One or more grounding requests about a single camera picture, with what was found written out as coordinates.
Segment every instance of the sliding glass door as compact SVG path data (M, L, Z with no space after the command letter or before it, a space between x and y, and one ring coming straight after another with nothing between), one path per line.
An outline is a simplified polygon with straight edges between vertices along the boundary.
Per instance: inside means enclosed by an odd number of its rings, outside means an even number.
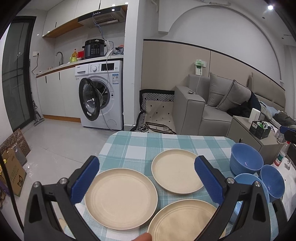
M36 17L15 17L10 24L4 46L2 89L13 131L34 120L29 53L35 19Z

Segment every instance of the washing machine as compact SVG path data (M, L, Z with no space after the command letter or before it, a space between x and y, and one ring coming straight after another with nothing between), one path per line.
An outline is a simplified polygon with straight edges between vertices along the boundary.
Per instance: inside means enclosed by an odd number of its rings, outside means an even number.
M75 67L81 106L81 124L86 127L122 130L123 62L108 61Z

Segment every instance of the side table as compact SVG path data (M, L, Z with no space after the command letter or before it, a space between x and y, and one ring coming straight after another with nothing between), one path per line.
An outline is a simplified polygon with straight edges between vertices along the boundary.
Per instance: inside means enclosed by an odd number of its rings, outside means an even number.
M264 164L272 164L277 158L284 143L279 144L277 142L273 131L270 131L268 137L259 140L249 132L250 126L251 124L248 122L248 118L233 116L226 137L232 139L236 143L241 139L242 143L250 145L261 154Z

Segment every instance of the plate rim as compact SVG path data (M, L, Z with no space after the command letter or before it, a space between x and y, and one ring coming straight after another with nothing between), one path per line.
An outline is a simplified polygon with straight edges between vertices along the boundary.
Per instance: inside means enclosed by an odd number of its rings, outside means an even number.
M100 174L102 174L102 173L104 173L104 172L107 172L107 171L111 171L111 170L117 170L117 169L121 169L121 170L130 170L130 171L134 171L134 172L138 172L138 173L140 173L139 171L136 171L136 170L133 170L133 169L129 169L129 168L112 168L112 169L108 169L108 170L105 170L105 171L102 171L101 173L99 173L98 175L96 175L95 176L95 178L97 177L97 176L99 176ZM153 216L153 214L155 213L155 210L156 210L156 208L157 208L157 204L158 204L158 193L157 193L157 190L156 190L156 187L155 187L155 185L153 184L153 182L146 176L146 175L144 175L144 174L142 174L142 173L140 173L141 175L143 175L145 178L147 178L150 182L151 182L151 184L152 184L152 186L154 187L154 190L155 190L155 193L156 193L156 205L155 205L155 208L153 209L153 213L152 213L152 215L145 221L145 222L147 222L152 216ZM92 216L92 214L90 213L90 211L89 211L89 209L88 209L88 207L87 207L87 205L86 205L86 201L85 201L85 196L86 196L86 193L85 193L85 195L84 195L84 202L85 202L85 206L86 206L86 209L87 209L87 211L88 211L88 213L91 215L91 217L96 221L96 222L98 222L99 224L101 224L101 225L103 225L104 227L106 227L106 228L110 228L110 229L113 229L113 230L130 230L130 229L134 229L134 228L137 228L137 227L139 227L139 226L141 226L141 225L143 225L145 222L143 222L142 224L140 224L140 225L138 225L138 226L135 226L135 227L132 227L132 228L127 228L127 229L116 229L116 228L114 228L114 227L109 227L109 226L106 226L106 225L104 225L104 224L102 224L102 223L100 223L97 219L95 219L93 216Z
M150 229L150 226L151 226L152 222L154 221L154 219L156 218L156 216L157 216L157 215L158 215L163 209L165 209L165 208L167 208L168 206L170 206L170 205L172 205L172 204L175 204L175 203L177 203L177 202L192 201L192 200L193 200L193 201L205 202L205 203L207 203L207 204L213 206L216 210L218 209L218 208L216 208L214 205L212 205L212 204L210 204L210 203L208 203L208 202L206 202L206 201L199 200L199 199L182 199L182 200L178 200L178 201L172 202L172 203L166 205L165 207L163 207L161 210L159 210L159 211L157 212L157 214L155 214L155 216L152 218L152 220L151 220L151 222L150 222L150 224L149 224L149 226L148 226L147 233L149 233L149 229ZM225 236L226 236L226 227L225 227L223 233L225 233L225 234L224 234L224 237L225 237Z
M195 153L193 153L193 152L191 152L191 151L183 150L183 149L177 149L177 148L172 148L172 149L169 149L169 150L165 150L165 151L163 151L163 152L161 152L161 153L158 153L158 154L156 155L156 157L153 159L152 163L151 163L151 172L152 172L152 176L153 176L154 180L155 180L155 181L158 183L158 185L161 186L163 189L165 189L165 190L167 190L167 191L169 191L169 192L171 192L171 193L174 193L174 194L186 195L186 194L191 194L191 193L197 192L198 190L200 190L200 189L204 186L203 183L202 183L202 186L201 186L199 189L197 189L197 190L195 190L195 191L193 191L193 192L182 192L182 193L181 193L181 192L173 192L173 191L171 191L171 190L169 190L169 189L167 189L167 188L164 188L164 187L158 182L158 180L155 178L155 175L154 175L154 173L153 173L153 169L152 169L152 167L153 167L153 163L155 163L154 161L156 160L156 158L157 158L160 154L162 154L162 153L164 153L164 152L167 152L167 151L172 151L172 150L178 150L178 151L189 152L189 153L194 154L194 155L196 155L196 156L198 157L197 154L195 154Z

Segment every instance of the sofa armrest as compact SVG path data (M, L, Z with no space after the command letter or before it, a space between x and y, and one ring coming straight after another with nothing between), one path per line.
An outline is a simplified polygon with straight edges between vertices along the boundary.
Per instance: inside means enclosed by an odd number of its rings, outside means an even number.
M198 135L205 100L188 91L186 86L176 86L172 116L177 134Z

